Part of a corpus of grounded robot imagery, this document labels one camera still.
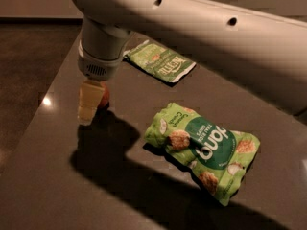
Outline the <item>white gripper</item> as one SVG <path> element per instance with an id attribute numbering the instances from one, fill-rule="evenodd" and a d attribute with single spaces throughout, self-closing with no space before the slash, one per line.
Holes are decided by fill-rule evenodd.
<path id="1" fill-rule="evenodd" d="M 80 71 L 89 79 L 80 86 L 78 121 L 89 126 L 105 94 L 98 81 L 108 81 L 119 67 L 132 31 L 85 17 L 78 47 Z"/>

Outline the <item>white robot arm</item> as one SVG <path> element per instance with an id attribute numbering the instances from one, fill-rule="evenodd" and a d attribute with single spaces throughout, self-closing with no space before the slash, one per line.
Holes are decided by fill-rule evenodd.
<path id="1" fill-rule="evenodd" d="M 72 1 L 87 77 L 109 79 L 140 33 L 307 122 L 307 24 L 209 0 Z"/>

